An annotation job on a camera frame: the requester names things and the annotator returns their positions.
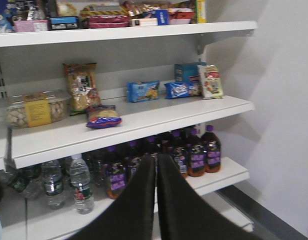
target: snack bag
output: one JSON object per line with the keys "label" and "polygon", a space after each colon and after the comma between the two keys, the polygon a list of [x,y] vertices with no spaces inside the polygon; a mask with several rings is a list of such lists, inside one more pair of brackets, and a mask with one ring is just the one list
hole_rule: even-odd
{"label": "snack bag", "polygon": [[203,99],[222,99],[223,89],[219,69],[215,65],[197,65]]}
{"label": "snack bag", "polygon": [[122,122],[115,105],[90,106],[86,109],[86,114],[88,128],[105,129],[115,127]]}
{"label": "snack bag", "polygon": [[166,99],[200,96],[202,92],[199,81],[168,82],[164,85],[166,87]]}
{"label": "snack bag", "polygon": [[92,105],[101,104],[95,84],[96,63],[63,64],[68,90],[71,94],[71,115],[84,113]]}
{"label": "snack bag", "polygon": [[160,81],[139,81],[127,83],[127,101],[137,103],[159,99]]}

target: blue box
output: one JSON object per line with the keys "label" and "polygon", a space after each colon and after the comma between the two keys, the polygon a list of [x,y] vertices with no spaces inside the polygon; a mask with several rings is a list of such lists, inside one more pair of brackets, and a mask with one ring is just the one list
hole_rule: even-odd
{"label": "blue box", "polygon": [[180,63],[174,65],[175,82],[193,82],[199,81],[198,65],[206,65],[205,62],[196,61],[189,63]]}
{"label": "blue box", "polygon": [[169,11],[167,9],[157,9],[143,13],[144,18],[157,18],[157,25],[169,24]]}

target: chip bag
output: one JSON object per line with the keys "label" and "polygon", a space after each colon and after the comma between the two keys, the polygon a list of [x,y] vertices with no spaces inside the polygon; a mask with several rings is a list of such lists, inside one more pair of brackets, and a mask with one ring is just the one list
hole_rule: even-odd
{"label": "chip bag", "polygon": [[93,105],[86,109],[86,114],[88,128],[105,129],[122,122],[115,105]]}
{"label": "chip bag", "polygon": [[71,115],[84,113],[86,108],[101,104],[95,84],[96,63],[63,64],[63,67],[71,94]]}

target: plastic water bottle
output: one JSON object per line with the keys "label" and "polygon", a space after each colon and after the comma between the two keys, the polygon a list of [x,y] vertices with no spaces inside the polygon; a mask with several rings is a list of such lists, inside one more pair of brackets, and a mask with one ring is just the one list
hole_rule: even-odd
{"label": "plastic water bottle", "polygon": [[94,208],[94,198],[90,187],[90,172],[82,154],[72,155],[69,169],[70,181],[74,188],[74,201],[80,214],[88,214]]}
{"label": "plastic water bottle", "polygon": [[17,169],[7,166],[6,171],[0,170],[0,182],[14,189],[27,199],[34,199],[40,195],[40,186],[26,177]]}
{"label": "plastic water bottle", "polygon": [[53,210],[65,205],[63,175],[57,159],[41,164],[47,206]]}

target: clear plastic container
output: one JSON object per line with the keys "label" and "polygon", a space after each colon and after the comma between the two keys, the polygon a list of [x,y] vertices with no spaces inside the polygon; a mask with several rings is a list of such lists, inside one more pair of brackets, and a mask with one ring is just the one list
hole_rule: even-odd
{"label": "clear plastic container", "polygon": [[0,98],[0,110],[13,128],[54,123],[69,115],[71,96],[63,90],[44,91]]}

